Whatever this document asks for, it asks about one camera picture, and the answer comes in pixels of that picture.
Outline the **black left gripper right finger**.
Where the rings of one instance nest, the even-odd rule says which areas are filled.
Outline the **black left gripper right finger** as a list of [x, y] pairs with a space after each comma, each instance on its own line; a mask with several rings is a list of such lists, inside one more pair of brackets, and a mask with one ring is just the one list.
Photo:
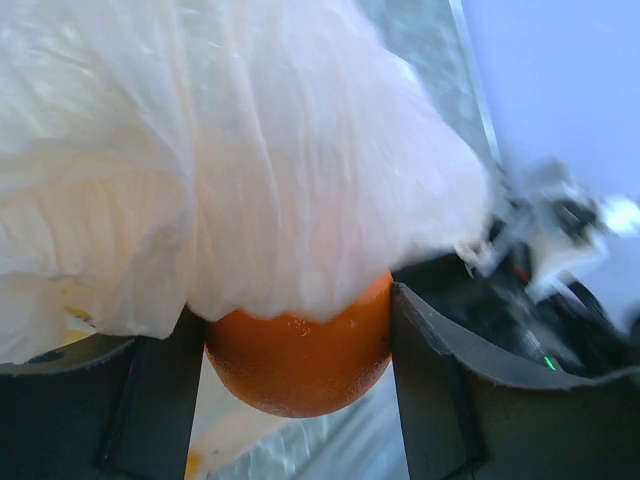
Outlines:
[[500, 349], [410, 288], [392, 351], [413, 479], [635, 479], [639, 370], [584, 378]]

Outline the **orange translucent plastic bag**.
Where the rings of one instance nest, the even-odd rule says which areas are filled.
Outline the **orange translucent plastic bag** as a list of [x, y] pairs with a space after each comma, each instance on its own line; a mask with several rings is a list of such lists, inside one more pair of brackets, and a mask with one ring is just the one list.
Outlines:
[[221, 382], [209, 324], [326, 323], [470, 257], [492, 177], [356, 1], [1, 5], [1, 368], [99, 334], [204, 347], [186, 468], [295, 420]]

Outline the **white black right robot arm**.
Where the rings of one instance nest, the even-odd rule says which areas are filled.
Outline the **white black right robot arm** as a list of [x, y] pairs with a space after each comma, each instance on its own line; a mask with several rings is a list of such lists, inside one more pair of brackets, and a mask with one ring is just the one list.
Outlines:
[[579, 275], [608, 257], [610, 236], [639, 234], [639, 200], [598, 197], [563, 162], [551, 159], [523, 175], [513, 214], [471, 261], [505, 311], [483, 326], [497, 345], [552, 371], [587, 378], [639, 365], [639, 333], [616, 331]]

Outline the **orange fruit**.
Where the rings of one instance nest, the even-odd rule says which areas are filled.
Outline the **orange fruit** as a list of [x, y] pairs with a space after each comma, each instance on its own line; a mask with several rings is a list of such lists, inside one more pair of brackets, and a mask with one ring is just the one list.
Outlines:
[[211, 323], [206, 351], [222, 384], [262, 412], [309, 418], [361, 398], [391, 360], [391, 290], [384, 274], [326, 323], [236, 310]]

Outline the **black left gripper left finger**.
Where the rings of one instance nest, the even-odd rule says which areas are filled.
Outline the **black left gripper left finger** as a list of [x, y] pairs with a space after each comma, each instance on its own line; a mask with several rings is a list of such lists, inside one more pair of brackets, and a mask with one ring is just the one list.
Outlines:
[[205, 325], [165, 340], [95, 334], [1, 368], [4, 479], [181, 479]]

